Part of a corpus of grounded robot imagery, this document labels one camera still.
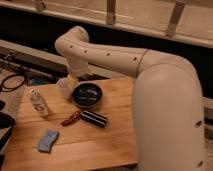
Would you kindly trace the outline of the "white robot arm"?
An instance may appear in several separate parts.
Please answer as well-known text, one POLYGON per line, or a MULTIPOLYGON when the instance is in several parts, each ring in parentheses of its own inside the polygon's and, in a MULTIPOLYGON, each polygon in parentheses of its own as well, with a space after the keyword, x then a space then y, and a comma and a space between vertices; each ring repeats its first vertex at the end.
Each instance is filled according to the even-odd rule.
POLYGON ((138 171, 205 171, 200 81, 185 58, 151 49, 98 45, 75 26, 55 41, 68 61, 84 60, 134 78, 138 171))

